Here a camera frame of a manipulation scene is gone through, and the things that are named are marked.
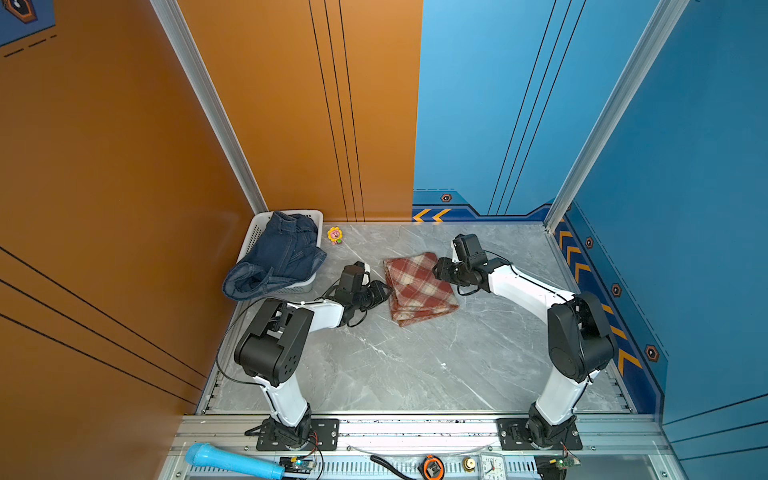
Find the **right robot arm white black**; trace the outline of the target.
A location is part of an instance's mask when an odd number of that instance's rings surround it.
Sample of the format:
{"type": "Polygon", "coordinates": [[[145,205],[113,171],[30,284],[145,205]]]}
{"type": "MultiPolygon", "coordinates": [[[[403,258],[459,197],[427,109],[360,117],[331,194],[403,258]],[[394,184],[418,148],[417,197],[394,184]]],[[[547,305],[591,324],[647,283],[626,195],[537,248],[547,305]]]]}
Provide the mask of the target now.
{"type": "Polygon", "coordinates": [[[453,256],[439,258],[433,268],[437,279],[506,298],[546,324],[552,370],[529,409],[524,431],[536,448],[563,446],[575,431],[575,407],[587,385],[618,353],[601,301],[592,293],[559,289],[523,273],[485,250],[474,234],[456,236],[452,248],[453,256]]]}

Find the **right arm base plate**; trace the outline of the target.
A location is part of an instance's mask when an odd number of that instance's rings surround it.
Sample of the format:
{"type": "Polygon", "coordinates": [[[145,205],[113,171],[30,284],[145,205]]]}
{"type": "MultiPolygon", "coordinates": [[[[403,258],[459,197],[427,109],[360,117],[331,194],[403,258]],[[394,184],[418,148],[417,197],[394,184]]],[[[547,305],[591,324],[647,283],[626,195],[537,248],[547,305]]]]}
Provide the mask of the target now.
{"type": "Polygon", "coordinates": [[[576,416],[559,425],[549,425],[538,417],[500,418],[496,420],[496,427],[501,447],[505,451],[583,449],[576,416]]]}

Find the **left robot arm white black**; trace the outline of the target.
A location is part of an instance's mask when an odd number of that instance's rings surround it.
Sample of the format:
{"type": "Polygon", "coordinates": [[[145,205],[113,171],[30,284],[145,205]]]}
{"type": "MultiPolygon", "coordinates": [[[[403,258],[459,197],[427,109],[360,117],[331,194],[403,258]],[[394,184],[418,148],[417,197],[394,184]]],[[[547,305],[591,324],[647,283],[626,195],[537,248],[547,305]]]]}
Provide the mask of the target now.
{"type": "Polygon", "coordinates": [[[392,287],[372,279],[369,266],[358,261],[345,266],[339,279],[315,300],[264,300],[233,352],[234,362],[261,389],[269,407],[269,417],[258,428],[261,439],[290,449],[314,439],[312,409],[295,377],[308,337],[321,330],[357,326],[356,314],[366,316],[392,293],[392,287]]]}

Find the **red plaid skirt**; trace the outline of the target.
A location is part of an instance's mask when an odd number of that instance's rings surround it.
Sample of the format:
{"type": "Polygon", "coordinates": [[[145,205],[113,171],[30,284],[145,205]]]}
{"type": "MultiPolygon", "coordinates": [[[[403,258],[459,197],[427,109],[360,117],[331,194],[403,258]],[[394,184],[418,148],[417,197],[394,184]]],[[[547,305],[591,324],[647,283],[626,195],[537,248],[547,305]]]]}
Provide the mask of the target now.
{"type": "Polygon", "coordinates": [[[435,278],[432,269],[438,257],[425,252],[410,257],[386,259],[384,272],[392,289],[389,307],[400,327],[453,313],[459,302],[448,282],[435,278]]]}

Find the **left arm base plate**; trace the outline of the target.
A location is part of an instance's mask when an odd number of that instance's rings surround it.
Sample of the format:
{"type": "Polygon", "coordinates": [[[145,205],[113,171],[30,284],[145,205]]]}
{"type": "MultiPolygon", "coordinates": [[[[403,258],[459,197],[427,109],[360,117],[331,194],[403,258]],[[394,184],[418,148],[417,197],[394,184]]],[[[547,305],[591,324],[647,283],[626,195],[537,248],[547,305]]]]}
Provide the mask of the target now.
{"type": "Polygon", "coordinates": [[[258,451],[299,451],[318,447],[321,451],[335,451],[339,438],[338,419],[312,418],[297,427],[286,427],[267,418],[260,426],[256,448],[258,451]]]}

